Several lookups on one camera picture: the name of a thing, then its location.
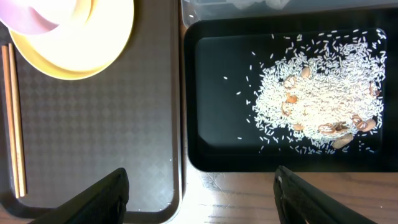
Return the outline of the yellow round plate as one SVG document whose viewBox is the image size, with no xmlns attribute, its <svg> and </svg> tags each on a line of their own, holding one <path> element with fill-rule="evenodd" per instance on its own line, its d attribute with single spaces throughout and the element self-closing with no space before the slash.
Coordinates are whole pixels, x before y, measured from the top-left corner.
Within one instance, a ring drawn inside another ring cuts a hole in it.
<svg viewBox="0 0 398 224">
<path fill-rule="evenodd" d="M 134 21 L 134 1 L 92 1 L 80 27 L 42 35 L 9 30 L 20 54 L 38 71 L 61 80 L 92 77 L 111 65 L 124 50 Z"/>
</svg>

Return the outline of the pink white bowl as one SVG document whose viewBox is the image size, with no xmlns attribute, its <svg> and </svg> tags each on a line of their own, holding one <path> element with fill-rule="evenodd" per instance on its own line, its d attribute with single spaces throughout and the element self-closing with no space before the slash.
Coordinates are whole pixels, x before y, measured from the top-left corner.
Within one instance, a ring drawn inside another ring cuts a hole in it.
<svg viewBox="0 0 398 224">
<path fill-rule="evenodd" d="M 22 35 L 42 35 L 82 26 L 91 0 L 1 0 L 1 22 Z"/>
</svg>

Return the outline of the wooden chopstick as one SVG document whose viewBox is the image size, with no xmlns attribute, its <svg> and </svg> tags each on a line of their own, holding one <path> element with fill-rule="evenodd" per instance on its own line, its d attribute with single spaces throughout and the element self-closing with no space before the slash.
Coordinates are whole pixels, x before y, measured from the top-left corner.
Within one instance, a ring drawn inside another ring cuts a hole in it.
<svg viewBox="0 0 398 224">
<path fill-rule="evenodd" d="M 23 139 L 22 139 L 21 108 L 19 102 L 16 58 L 14 54 L 14 48 L 11 43 L 9 43 L 8 49 L 9 49 L 9 63 L 10 63 L 10 72 L 11 72 L 12 109 L 13 109 L 13 118 L 14 118 L 15 142 L 16 142 L 17 171 L 19 178 L 18 180 L 19 196 L 24 197 L 27 194 L 27 186 L 25 182 L 24 148 L 23 148 Z"/>
<path fill-rule="evenodd" d="M 19 176 L 17 167 L 17 153 L 16 153 L 16 140 L 14 132 L 14 118 L 12 110 L 12 92 L 11 92 L 11 78 L 10 78 L 10 64 L 9 64 L 9 50 L 8 47 L 3 45 L 2 52 L 2 65 L 4 74 L 4 86 L 6 91 L 6 108 L 7 108 L 7 123 L 9 130 L 9 143 L 12 161 L 12 176 L 14 181 L 14 191 L 16 198 L 20 197 L 19 192 Z"/>
</svg>

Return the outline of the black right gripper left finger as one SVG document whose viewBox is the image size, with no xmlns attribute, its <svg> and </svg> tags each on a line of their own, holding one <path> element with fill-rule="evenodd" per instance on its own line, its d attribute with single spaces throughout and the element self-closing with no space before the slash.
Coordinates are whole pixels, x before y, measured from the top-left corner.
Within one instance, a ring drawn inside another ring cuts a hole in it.
<svg viewBox="0 0 398 224">
<path fill-rule="evenodd" d="M 32 223 L 122 223 L 128 200 L 129 179 L 126 170 L 118 168 L 58 208 L 33 220 Z"/>
</svg>

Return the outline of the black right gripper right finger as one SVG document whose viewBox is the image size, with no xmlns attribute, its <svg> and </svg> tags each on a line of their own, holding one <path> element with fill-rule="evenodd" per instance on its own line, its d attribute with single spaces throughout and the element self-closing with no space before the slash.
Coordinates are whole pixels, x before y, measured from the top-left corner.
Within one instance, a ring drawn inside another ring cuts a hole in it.
<svg viewBox="0 0 398 224">
<path fill-rule="evenodd" d="M 374 223 L 329 197 L 284 166 L 279 166 L 275 171 L 273 190 L 279 220 L 283 224 Z"/>
</svg>

